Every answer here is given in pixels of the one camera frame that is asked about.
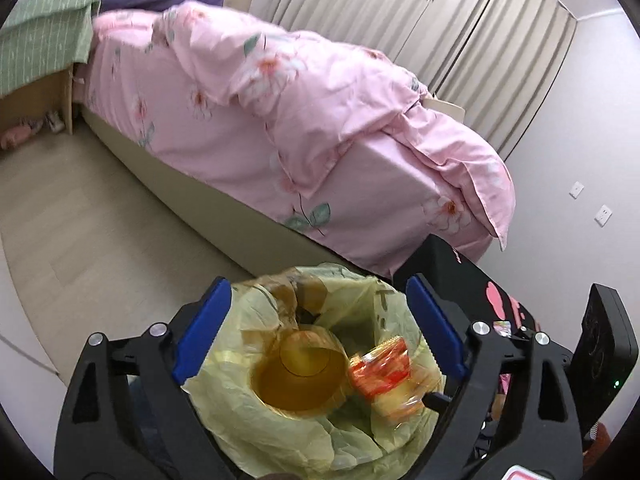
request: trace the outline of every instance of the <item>wooden floor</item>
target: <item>wooden floor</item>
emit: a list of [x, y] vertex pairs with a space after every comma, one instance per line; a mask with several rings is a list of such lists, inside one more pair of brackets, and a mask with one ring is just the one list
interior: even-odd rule
[[139, 335], [217, 275], [249, 275], [152, 195], [84, 123], [0, 154], [0, 230], [18, 296], [65, 382], [92, 332]]

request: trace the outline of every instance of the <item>pink stuffed toy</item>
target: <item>pink stuffed toy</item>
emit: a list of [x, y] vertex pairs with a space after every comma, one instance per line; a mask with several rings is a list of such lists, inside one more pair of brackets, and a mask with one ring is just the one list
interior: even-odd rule
[[37, 134], [42, 127], [42, 120], [23, 121], [19, 126], [14, 126], [5, 131], [0, 137], [0, 148], [10, 150], [16, 148]]

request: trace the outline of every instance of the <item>pink floral bedding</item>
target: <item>pink floral bedding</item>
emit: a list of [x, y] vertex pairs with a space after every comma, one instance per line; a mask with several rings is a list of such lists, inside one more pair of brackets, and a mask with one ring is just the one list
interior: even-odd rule
[[390, 276], [430, 233], [473, 260], [506, 243], [502, 161], [383, 54], [196, 2], [108, 12], [94, 32], [89, 109], [358, 266]]

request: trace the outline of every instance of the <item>trash bag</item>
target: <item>trash bag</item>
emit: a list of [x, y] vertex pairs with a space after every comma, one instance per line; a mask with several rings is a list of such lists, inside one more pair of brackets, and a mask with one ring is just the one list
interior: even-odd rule
[[402, 336], [412, 363], [444, 377], [404, 294], [374, 277], [325, 264], [296, 267], [232, 288], [232, 306], [199, 373], [183, 386], [220, 449], [254, 477], [289, 472], [304, 480], [397, 480], [433, 433], [424, 408], [395, 426], [357, 394], [312, 417], [288, 416], [251, 389], [251, 373], [283, 330], [314, 324], [331, 331], [348, 356]]

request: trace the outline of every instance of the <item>metal screw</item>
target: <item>metal screw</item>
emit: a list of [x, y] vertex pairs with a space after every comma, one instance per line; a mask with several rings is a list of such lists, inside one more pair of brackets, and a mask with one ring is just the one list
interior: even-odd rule
[[487, 323], [485, 323], [484, 321], [476, 321], [473, 324], [474, 332], [477, 333], [478, 335], [487, 335], [489, 333], [489, 325], [487, 325]]
[[544, 332], [538, 332], [536, 334], [536, 341], [541, 345], [548, 345], [550, 339], [549, 339], [549, 336]]
[[100, 332], [96, 332], [96, 333], [91, 334], [89, 336], [89, 339], [87, 340], [87, 342], [91, 346], [98, 346], [102, 342], [103, 339], [104, 339], [104, 336], [102, 336], [102, 334]]
[[160, 337], [161, 335], [166, 334], [166, 330], [167, 328], [164, 323], [155, 323], [151, 325], [151, 328], [149, 329], [149, 333], [153, 337]]

